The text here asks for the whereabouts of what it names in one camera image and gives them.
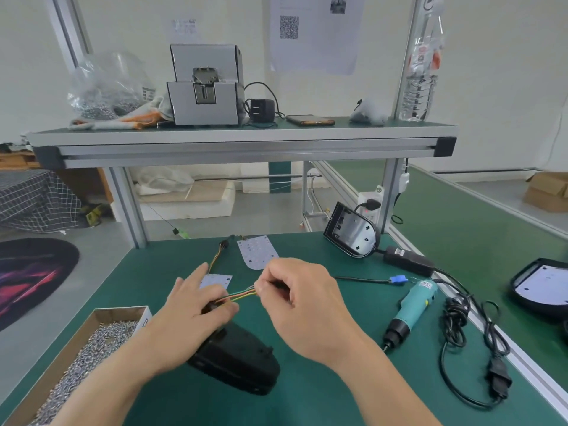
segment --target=paper sheet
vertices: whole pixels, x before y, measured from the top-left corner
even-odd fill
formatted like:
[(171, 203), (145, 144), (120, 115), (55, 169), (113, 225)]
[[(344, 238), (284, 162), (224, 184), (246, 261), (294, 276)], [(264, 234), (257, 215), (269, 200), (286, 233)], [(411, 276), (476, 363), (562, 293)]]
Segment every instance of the paper sheet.
[(168, 43), (203, 43), (195, 18), (162, 18), (162, 27)]
[(274, 71), (355, 71), (365, 0), (270, 0)]

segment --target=pile of screws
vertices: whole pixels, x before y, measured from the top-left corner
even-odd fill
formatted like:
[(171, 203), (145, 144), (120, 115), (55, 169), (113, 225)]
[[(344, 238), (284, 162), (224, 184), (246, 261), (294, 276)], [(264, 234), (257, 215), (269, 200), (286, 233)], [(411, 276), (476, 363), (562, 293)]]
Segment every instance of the pile of screws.
[(129, 114), (146, 102), (133, 92), (95, 88), (74, 97), (70, 103), (81, 119), (108, 121)]
[(109, 357), (134, 333), (138, 322), (114, 322), (101, 324), (91, 335), (87, 344), (79, 351), (63, 377), (49, 393), (46, 402), (36, 414), (30, 426), (46, 425), (53, 421), (61, 406), (67, 401), (73, 390), (96, 368)]

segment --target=plastic bag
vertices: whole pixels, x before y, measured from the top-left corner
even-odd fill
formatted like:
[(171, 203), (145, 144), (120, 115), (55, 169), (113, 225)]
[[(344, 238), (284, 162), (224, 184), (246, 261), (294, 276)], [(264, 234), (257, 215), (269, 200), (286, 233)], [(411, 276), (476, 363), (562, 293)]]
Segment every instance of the plastic bag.
[(178, 166), (131, 167), (130, 174), (140, 196), (189, 191), (194, 183), (189, 172)]
[(113, 120), (152, 101), (156, 88), (128, 52), (87, 55), (72, 74), (67, 101), (80, 120)]

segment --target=wire connector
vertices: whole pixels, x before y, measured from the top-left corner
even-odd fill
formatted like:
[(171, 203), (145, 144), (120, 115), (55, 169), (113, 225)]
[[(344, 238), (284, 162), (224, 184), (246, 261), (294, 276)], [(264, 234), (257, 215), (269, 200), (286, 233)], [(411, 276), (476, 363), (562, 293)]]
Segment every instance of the wire connector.
[(507, 399), (513, 380), (507, 372), (507, 365), (501, 357), (493, 357), (487, 366), (486, 379), (489, 381), (489, 394), (495, 399)]
[(396, 275), (388, 279), (390, 283), (394, 286), (403, 286), (404, 283), (408, 282), (408, 278), (404, 275)]

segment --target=phone charger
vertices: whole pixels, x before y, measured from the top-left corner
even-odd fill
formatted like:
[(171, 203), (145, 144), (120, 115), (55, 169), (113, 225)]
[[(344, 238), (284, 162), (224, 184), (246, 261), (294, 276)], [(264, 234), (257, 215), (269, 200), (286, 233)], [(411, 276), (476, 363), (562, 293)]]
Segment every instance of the phone charger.
[(270, 99), (251, 99), (249, 102), (249, 117), (251, 122), (266, 124), (274, 122), (275, 109), (274, 100)]

